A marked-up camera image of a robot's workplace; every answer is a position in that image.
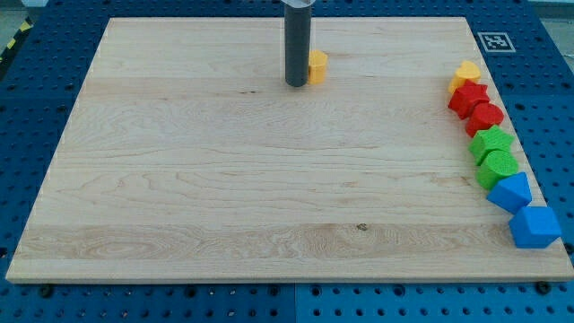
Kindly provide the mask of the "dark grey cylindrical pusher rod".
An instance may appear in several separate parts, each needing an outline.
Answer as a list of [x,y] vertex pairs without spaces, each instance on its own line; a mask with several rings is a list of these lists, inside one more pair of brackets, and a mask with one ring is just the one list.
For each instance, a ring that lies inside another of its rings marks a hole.
[[311,0],[284,0],[285,82],[301,87],[309,77]]

